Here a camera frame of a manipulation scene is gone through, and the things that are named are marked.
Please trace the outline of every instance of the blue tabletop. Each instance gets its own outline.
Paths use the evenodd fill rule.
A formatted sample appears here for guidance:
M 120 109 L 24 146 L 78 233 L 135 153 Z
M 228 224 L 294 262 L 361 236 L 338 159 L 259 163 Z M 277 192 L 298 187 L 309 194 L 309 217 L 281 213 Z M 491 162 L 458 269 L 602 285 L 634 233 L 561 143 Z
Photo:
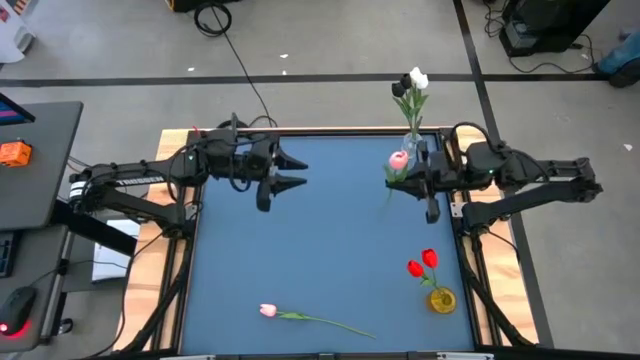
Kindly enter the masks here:
M 425 136 L 429 147 L 435 138 Z M 308 184 L 256 209 L 255 188 L 205 186 L 186 305 L 181 354 L 365 353 L 472 350 L 453 231 L 426 204 L 395 192 L 387 203 L 382 165 L 399 137 L 283 138 L 309 164 L 288 171 Z M 409 276 L 425 248 L 440 258 L 438 281 L 458 297 L 451 315 L 427 310 L 430 288 Z M 262 303 L 334 320 L 374 334 L 318 322 L 267 318 Z

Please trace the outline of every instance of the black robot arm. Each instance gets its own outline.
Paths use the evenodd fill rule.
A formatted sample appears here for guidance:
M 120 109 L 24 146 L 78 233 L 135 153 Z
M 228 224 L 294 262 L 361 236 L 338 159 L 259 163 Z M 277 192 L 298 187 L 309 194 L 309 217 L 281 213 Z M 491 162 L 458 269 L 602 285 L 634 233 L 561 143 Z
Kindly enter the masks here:
M 470 202 L 462 207 L 465 231 L 480 230 L 496 219 L 553 201 L 589 202 L 602 192 L 596 183 L 589 159 L 573 161 L 533 159 L 505 143 L 487 141 L 471 144 L 466 152 L 459 147 L 456 129 L 441 133 L 443 149 L 430 152 L 418 144 L 417 161 L 404 181 L 387 182 L 387 187 L 427 201 L 427 222 L 436 222 L 440 209 L 437 192 L 484 190 L 495 182 L 505 192 L 515 192 L 532 183 L 541 185 L 493 203 Z
M 166 160 L 100 164 L 71 175 L 69 204 L 80 213 L 108 208 L 155 221 L 165 231 L 183 231 L 189 219 L 183 206 L 159 205 L 120 192 L 117 188 L 167 183 L 168 192 L 175 199 L 172 185 L 177 188 L 198 187 L 209 176 L 229 179 L 238 191 L 246 191 L 252 182 L 257 182 L 257 207 L 268 212 L 273 196 L 306 183 L 305 179 L 276 173 L 276 169 L 301 170 L 307 165 L 282 150 L 280 137 L 275 132 L 240 135 L 235 129 L 216 129 L 200 131 L 198 135 L 198 139 Z M 241 146 L 250 148 L 239 153 Z M 242 188 L 236 185 L 236 181 L 244 184 Z

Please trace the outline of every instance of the glass vase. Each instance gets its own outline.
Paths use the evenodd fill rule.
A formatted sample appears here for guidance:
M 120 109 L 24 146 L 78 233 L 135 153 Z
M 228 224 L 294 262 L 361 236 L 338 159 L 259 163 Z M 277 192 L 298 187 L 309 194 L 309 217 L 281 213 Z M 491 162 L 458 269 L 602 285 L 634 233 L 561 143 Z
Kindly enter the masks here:
M 457 305 L 456 296 L 451 289 L 438 287 L 427 296 L 427 308 L 438 314 L 451 314 Z
M 422 136 L 412 132 L 406 134 L 402 139 L 402 150 L 409 154 L 409 159 L 416 157 L 416 150 L 418 149 L 418 142 L 420 142 L 420 140 L 422 140 Z

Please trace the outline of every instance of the gray floor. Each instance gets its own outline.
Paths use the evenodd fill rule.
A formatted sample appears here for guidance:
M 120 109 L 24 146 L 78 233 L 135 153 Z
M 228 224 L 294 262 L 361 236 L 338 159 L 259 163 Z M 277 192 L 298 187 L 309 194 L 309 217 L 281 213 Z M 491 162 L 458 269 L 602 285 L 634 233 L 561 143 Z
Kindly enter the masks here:
M 463 3 L 482 72 L 513 73 L 499 41 L 484 34 L 480 0 Z M 415 65 L 431 74 L 470 73 L 449 0 L 243 0 L 230 8 L 230 37 L 254 75 L 401 73 Z M 594 47 L 608 51 L 617 44 L 620 27 L 640 26 L 639 8 L 633 0 L 613 0 L 586 32 Z M 0 79 L 242 74 L 224 39 L 204 38 L 187 15 L 170 13 L 160 0 L 41 1 L 28 22 L 38 41 L 23 62 L 5 65 Z M 588 65 L 582 53 L 536 55 L 518 63 L 532 67 L 553 60 L 578 68 Z M 640 253 L 634 241 L 640 86 L 493 82 L 487 88 L 509 144 L 540 158 L 589 156 L 605 187 L 592 204 L 548 205 L 523 216 L 556 346 L 640 352 L 640 265 L 634 261 Z M 389 83 L 259 84 L 258 89 L 282 126 L 402 124 Z M 152 158 L 164 128 L 211 127 L 232 111 L 245 120 L 262 113 L 248 85 L 0 91 L 23 103 L 83 101 L 72 152 L 87 162 Z M 484 123 L 473 82 L 432 82 L 429 92 L 424 123 Z M 627 151 L 624 144 L 634 148 Z M 79 330 L 24 359 L 84 356 L 108 343 L 117 324 L 117 294 L 81 294 L 67 307 Z M 85 310 L 99 302 L 110 305 L 100 316 L 88 316 Z M 77 346 L 64 348 L 67 343 Z

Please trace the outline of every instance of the orange object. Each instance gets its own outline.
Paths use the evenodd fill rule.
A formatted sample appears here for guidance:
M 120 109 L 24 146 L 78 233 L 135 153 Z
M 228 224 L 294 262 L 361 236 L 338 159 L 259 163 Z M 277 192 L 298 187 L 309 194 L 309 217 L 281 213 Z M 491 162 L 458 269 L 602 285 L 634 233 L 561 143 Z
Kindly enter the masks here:
M 0 144 L 0 164 L 8 167 L 29 165 L 31 146 L 23 141 Z

